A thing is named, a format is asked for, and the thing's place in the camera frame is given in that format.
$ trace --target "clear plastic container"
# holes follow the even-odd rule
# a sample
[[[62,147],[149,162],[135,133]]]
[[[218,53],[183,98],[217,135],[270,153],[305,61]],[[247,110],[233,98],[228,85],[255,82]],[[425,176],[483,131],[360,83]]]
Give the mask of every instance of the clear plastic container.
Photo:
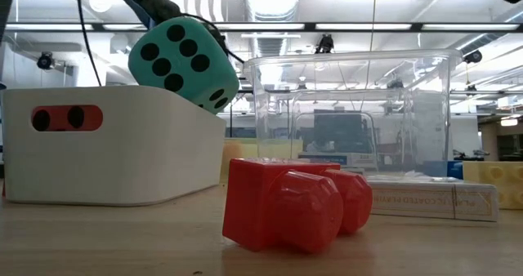
[[[455,50],[250,60],[258,154],[322,158],[367,175],[446,176],[449,76],[461,61]]]

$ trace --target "black wire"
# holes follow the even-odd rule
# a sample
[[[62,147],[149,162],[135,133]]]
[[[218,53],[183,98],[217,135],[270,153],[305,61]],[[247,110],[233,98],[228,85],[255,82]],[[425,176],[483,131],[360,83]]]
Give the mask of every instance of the black wire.
[[[188,16],[188,17],[191,17],[191,18],[195,18],[195,19],[198,19],[198,20],[201,20],[207,24],[209,24],[211,27],[213,27],[217,32],[220,32],[219,28],[213,24],[211,21],[209,20],[206,20],[204,18],[202,18],[201,16],[197,16],[197,15],[191,15],[191,14],[187,14],[187,13],[183,13],[181,14],[182,16]],[[226,53],[232,57],[234,57],[238,62],[240,63],[245,63],[244,60],[242,60],[239,56],[235,55],[234,52],[230,51],[228,48],[226,48]]]
[[[78,14],[80,15],[80,24],[82,25],[83,41],[85,42],[85,47],[87,48],[87,54],[89,55],[89,60],[91,60],[92,69],[95,70],[95,75],[96,75],[96,80],[98,81],[98,86],[101,87],[100,76],[98,76],[98,70],[96,69],[95,60],[92,57],[92,53],[91,53],[91,47],[89,47],[89,39],[87,39],[85,21],[83,20],[82,0],[77,0],[77,2],[78,2]]]

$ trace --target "red toy block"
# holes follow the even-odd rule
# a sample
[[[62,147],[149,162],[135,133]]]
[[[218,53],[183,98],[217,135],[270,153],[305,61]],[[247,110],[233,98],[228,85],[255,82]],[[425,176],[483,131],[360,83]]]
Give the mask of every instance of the red toy block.
[[[318,176],[338,164],[273,158],[232,159],[223,235],[252,251],[293,245],[320,252],[336,237],[343,201]]]
[[[340,234],[352,234],[363,227],[373,208],[373,190],[359,174],[328,169],[322,176],[333,180],[343,199],[343,222]]]

